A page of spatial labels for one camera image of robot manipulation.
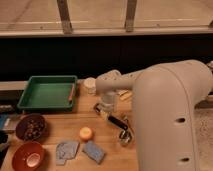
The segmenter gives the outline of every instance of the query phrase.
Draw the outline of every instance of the red object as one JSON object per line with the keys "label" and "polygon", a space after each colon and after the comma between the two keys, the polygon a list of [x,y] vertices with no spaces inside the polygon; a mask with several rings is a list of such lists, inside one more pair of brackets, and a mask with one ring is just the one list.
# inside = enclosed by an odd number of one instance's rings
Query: red object
{"label": "red object", "polygon": [[15,152],[12,159],[12,166],[15,171],[34,171],[44,159],[44,149],[42,145],[35,141],[23,144]]}

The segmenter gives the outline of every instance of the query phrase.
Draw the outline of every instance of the black wall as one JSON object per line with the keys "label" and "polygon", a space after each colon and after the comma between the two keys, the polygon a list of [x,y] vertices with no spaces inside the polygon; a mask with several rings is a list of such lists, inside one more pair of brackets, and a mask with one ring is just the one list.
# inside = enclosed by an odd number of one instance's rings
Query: black wall
{"label": "black wall", "polygon": [[31,75],[97,76],[161,62],[213,60],[213,34],[0,39],[0,80]]}

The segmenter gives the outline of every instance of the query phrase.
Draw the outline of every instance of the sponge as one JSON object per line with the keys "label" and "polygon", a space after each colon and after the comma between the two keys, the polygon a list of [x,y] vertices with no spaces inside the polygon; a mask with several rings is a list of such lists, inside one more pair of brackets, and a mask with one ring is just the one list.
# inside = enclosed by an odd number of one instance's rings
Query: sponge
{"label": "sponge", "polygon": [[86,153],[91,159],[95,160],[98,164],[101,163],[105,156],[105,152],[93,141],[88,141],[85,144],[83,152]]}

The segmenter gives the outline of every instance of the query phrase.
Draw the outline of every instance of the gray cloth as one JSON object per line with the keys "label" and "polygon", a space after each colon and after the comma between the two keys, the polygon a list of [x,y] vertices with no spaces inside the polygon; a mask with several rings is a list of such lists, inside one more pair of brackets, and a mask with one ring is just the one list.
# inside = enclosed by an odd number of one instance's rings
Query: gray cloth
{"label": "gray cloth", "polygon": [[83,152],[86,153],[91,159],[95,160],[98,164],[101,163],[105,156],[105,152],[93,141],[88,141],[85,144]]}
{"label": "gray cloth", "polygon": [[66,160],[74,159],[78,150],[78,141],[63,141],[56,147],[56,165],[65,165]]}

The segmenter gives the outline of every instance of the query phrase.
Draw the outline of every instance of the bowl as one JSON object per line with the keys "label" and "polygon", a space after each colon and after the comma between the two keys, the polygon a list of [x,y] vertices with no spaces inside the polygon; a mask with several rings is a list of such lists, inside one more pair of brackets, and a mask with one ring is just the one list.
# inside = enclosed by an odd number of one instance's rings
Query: bowl
{"label": "bowl", "polygon": [[15,171],[34,171],[44,159],[44,149],[36,141],[28,141],[15,152],[12,167]]}
{"label": "bowl", "polygon": [[30,114],[16,126],[16,136],[23,141],[37,140],[44,133],[46,122],[41,114]]}

